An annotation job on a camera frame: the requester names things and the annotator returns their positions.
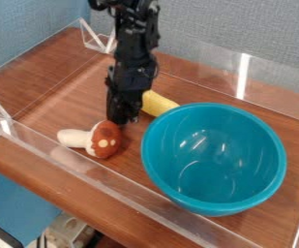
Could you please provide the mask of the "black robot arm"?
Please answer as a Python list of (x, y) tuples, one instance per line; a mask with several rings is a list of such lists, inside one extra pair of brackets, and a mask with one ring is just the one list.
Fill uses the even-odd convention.
[(142, 94), (157, 76), (157, 62), (150, 51), (160, 38), (157, 0), (88, 0), (94, 11), (113, 17), (114, 64), (106, 69), (106, 119), (116, 125), (136, 122)]

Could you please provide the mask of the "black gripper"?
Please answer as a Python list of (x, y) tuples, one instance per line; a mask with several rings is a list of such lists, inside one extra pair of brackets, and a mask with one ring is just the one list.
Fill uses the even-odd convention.
[(153, 59), (144, 64), (126, 66), (114, 61), (106, 69), (106, 119), (116, 125), (138, 121), (142, 107), (142, 93), (150, 89), (157, 76), (157, 63)]

